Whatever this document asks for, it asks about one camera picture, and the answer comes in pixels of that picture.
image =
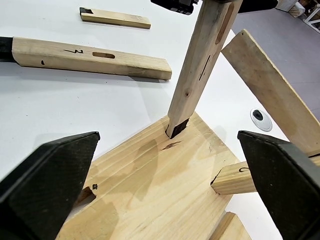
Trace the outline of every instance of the black rubber clamp pad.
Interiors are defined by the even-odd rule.
[[[0,239],[56,238],[83,189],[99,139],[98,132],[88,132],[45,143],[0,182]]]
[[[238,139],[283,239],[320,239],[320,168],[291,142],[249,131]]]
[[[0,62],[16,62],[12,55],[13,37],[0,36]]]

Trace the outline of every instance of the wooden plank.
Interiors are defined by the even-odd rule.
[[[169,80],[163,58],[61,42],[14,37],[12,55],[21,66]]]
[[[241,3],[203,1],[168,111],[170,138],[185,128],[194,113]]]
[[[244,194],[256,192],[254,181],[246,161],[225,166],[218,173],[211,187],[217,194]]]
[[[227,212],[209,240],[251,240],[238,216]]]
[[[317,165],[318,167],[320,167],[320,156],[314,156],[311,157],[312,162]]]
[[[103,24],[114,24],[142,29],[151,28],[151,23],[147,17],[125,14],[120,12],[80,7],[80,16],[83,21],[90,21]]]
[[[320,153],[320,124],[253,37],[242,30],[222,50],[287,138],[309,157]]]
[[[168,123],[162,118],[92,162],[84,187],[96,199],[58,240],[209,239],[231,199],[210,182],[237,159],[196,113],[175,139]]]

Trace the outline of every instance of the wood knot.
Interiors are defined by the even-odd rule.
[[[190,89],[187,89],[187,90],[185,90],[185,92],[184,92],[184,96],[186,97],[186,98],[188,98],[190,95],[191,95],[191,90]]]

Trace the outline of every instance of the clamp jaw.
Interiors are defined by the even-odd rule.
[[[220,4],[226,4],[236,0],[206,1],[215,1]],[[199,0],[151,0],[151,2],[173,12],[190,15],[194,11],[194,4],[198,4]],[[278,0],[243,0],[239,13],[273,9],[277,6],[277,4]]]

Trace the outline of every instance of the dark glue stain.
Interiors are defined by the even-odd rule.
[[[170,143],[170,144],[168,144],[168,145],[167,145],[164,149],[162,149],[162,150],[170,149],[170,148],[176,146],[176,145],[179,144],[179,143],[181,143],[181,141],[175,141],[175,142],[173,142],[173,143]]]

